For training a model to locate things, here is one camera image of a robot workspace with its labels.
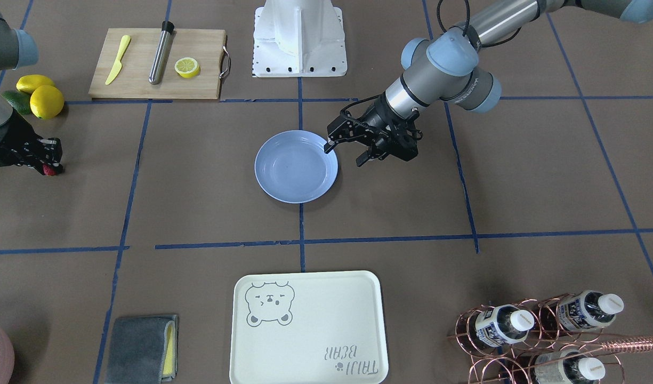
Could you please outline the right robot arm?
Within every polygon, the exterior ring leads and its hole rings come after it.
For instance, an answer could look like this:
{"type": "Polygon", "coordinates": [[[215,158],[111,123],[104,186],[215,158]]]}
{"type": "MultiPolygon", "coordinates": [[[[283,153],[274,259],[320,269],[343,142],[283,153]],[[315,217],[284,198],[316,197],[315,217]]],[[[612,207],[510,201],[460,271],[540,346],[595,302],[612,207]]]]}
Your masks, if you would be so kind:
{"type": "MultiPolygon", "coordinates": [[[[0,70],[36,63],[38,49],[31,36],[12,29],[0,15],[0,70]]],[[[58,138],[44,139],[0,94],[0,167],[28,167],[41,175],[64,172],[58,138]]]]}

